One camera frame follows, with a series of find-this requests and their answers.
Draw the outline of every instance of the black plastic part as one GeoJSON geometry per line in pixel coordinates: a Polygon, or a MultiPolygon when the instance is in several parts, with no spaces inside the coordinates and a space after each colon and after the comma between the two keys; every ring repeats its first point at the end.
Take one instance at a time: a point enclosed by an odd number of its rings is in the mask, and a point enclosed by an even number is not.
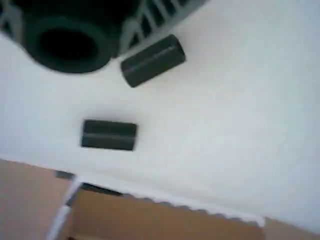
{"type": "Polygon", "coordinates": [[[90,73],[119,51],[121,24],[138,0],[16,0],[24,10],[22,45],[38,63],[90,73]]]}
{"type": "Polygon", "coordinates": [[[72,180],[75,176],[73,173],[66,171],[54,171],[54,173],[57,179],[72,180]]]}
{"type": "Polygon", "coordinates": [[[85,148],[133,151],[137,125],[133,123],[86,120],[81,146],[85,148]]]}
{"type": "Polygon", "coordinates": [[[116,196],[116,197],[121,197],[123,196],[122,193],[118,192],[118,191],[113,191],[111,189],[106,189],[100,186],[96,186],[96,185],[92,185],[89,183],[84,183],[81,187],[82,190],[85,191],[90,191],[93,193],[98,193],[98,194],[105,194],[105,195],[110,195],[110,196],[116,196]]]}
{"type": "Polygon", "coordinates": [[[121,70],[127,83],[135,88],[185,61],[179,40],[170,35],[123,61],[121,70]]]}

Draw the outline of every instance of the black rectangular rubber block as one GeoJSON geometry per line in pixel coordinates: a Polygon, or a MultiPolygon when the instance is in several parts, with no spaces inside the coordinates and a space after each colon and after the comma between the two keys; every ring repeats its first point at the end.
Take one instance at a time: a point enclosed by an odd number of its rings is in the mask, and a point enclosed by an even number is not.
{"type": "Polygon", "coordinates": [[[135,88],[185,61],[179,40],[170,35],[123,61],[121,70],[127,83],[135,88]]]}
{"type": "Polygon", "coordinates": [[[137,125],[133,123],[85,120],[81,146],[84,148],[133,151],[137,125]]]}

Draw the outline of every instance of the brown cardboard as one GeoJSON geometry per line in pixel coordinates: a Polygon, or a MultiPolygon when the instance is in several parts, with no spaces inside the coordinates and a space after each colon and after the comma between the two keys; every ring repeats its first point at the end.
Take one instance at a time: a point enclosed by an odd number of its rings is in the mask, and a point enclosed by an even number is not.
{"type": "Polygon", "coordinates": [[[74,203],[76,236],[107,240],[263,240],[261,228],[204,213],[81,191],[74,203]]]}
{"type": "Polygon", "coordinates": [[[267,218],[265,240],[320,240],[320,236],[296,226],[267,218]]]}

